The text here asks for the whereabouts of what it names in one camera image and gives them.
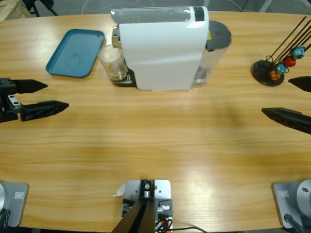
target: wooden table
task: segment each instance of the wooden table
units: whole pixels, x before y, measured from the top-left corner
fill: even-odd
[[[284,82],[256,82],[251,65],[271,54],[302,16],[210,13],[233,41],[212,78],[190,91],[151,92],[112,85],[96,61],[83,79],[45,66],[66,31],[103,31],[109,15],[41,17],[0,23],[0,75],[49,85],[18,95],[24,103],[59,100],[64,112],[0,124],[0,179],[30,186],[22,226],[111,231],[129,179],[169,179],[174,224],[207,231],[280,227],[271,185],[311,177],[310,135],[281,126],[262,107],[311,115],[311,94]],[[310,75],[310,57],[286,79]]]

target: glass cup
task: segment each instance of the glass cup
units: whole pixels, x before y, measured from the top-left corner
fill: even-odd
[[[126,77],[127,67],[122,50],[106,45],[97,54],[110,79],[119,81]]]

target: floor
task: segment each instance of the floor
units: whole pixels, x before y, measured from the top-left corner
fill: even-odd
[[[54,0],[53,9],[59,15],[80,15],[86,0]],[[204,0],[88,0],[84,14],[110,13],[112,8],[151,6],[194,6],[203,5]],[[210,0],[209,11],[240,11],[247,0]],[[259,11],[265,0],[248,0],[244,11]],[[36,1],[41,16],[52,16],[45,6]],[[311,15],[311,4],[307,0],[273,0],[267,12]]]

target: black cable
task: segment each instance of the black cable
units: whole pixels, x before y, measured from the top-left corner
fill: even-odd
[[[204,231],[203,229],[199,228],[199,227],[184,227],[184,228],[173,228],[173,229],[167,229],[166,231],[184,231],[184,230],[190,230],[190,229],[196,229],[199,230],[200,232],[203,233],[207,233],[206,231]]]
[[[244,6],[241,8],[241,11],[244,10],[244,7],[247,5],[248,1],[249,1],[249,0],[247,0],[247,1],[244,3]]]

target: teal tray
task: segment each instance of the teal tray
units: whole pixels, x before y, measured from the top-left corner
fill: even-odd
[[[91,72],[104,42],[100,31],[72,29],[66,32],[46,70],[50,74],[83,78]]]

